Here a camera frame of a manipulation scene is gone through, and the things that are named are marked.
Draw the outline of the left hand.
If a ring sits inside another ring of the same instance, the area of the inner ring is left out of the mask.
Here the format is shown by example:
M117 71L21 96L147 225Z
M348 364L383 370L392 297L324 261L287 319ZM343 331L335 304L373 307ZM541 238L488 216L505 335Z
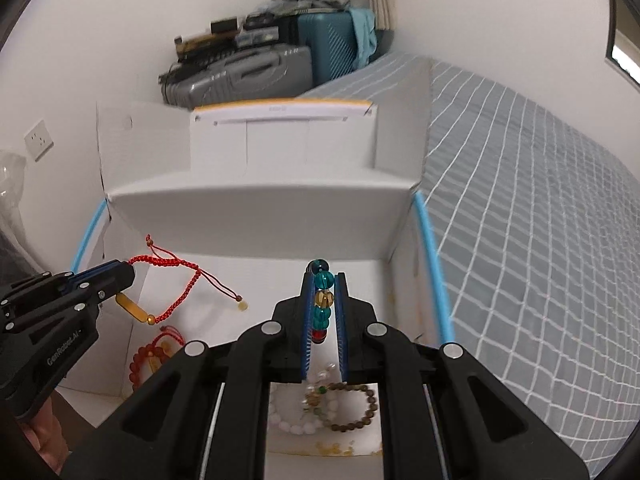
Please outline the left hand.
M70 448L55 411L55 408L61 405L62 396L55 391L33 418L20 422L24 436L56 474L61 472L67 457L70 456Z

